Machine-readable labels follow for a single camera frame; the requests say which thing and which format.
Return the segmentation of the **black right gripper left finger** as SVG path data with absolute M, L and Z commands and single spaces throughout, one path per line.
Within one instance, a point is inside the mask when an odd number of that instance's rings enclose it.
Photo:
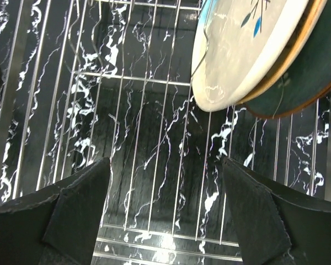
M 105 157 L 0 206 L 0 264 L 90 264 L 110 179 Z

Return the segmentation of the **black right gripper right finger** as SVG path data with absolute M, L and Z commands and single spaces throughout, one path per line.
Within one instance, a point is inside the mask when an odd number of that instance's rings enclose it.
M 331 264 L 331 202 L 228 157 L 222 166 L 244 264 Z

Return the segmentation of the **blue glazed plate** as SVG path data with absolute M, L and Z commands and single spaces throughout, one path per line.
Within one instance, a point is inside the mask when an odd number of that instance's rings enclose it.
M 309 1 L 275 66 L 242 100 L 254 116 L 293 114 L 331 90 L 331 1 Z

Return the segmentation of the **cream plate with sprig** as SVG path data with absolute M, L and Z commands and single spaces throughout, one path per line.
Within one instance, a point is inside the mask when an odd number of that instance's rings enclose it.
M 243 99 L 268 74 L 312 1 L 205 1 L 195 34 L 191 86 L 205 112 Z

